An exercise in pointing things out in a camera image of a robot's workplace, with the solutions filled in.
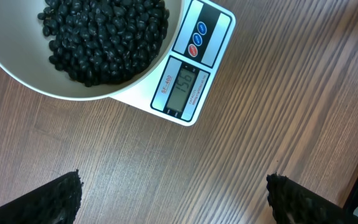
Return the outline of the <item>white bowl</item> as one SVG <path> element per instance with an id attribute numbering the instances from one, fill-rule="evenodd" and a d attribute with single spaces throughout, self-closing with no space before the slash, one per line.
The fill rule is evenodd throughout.
<path id="1" fill-rule="evenodd" d="M 168 33 L 157 58 L 142 73 L 120 85 L 86 87 L 70 80 L 48 61 L 52 51 L 50 38 L 42 34 L 42 22 L 37 14 L 45 7 L 44 1 L 0 0 L 0 67 L 12 78 L 43 95 L 71 101 L 107 98 L 122 93 L 147 78 L 168 54 L 175 42 L 188 1 L 166 0 L 170 11 Z"/>

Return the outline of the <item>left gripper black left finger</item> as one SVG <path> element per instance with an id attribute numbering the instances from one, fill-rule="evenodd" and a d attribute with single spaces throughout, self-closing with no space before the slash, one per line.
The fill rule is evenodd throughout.
<path id="1" fill-rule="evenodd" d="M 0 223 L 72 224 L 81 207 L 83 183 L 77 170 L 0 206 Z"/>

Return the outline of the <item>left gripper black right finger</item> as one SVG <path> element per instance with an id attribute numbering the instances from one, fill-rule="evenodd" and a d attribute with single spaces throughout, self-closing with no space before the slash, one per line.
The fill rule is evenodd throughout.
<path id="1" fill-rule="evenodd" d="M 267 201 L 278 224 L 358 224 L 358 217 L 277 173 L 267 176 Z"/>

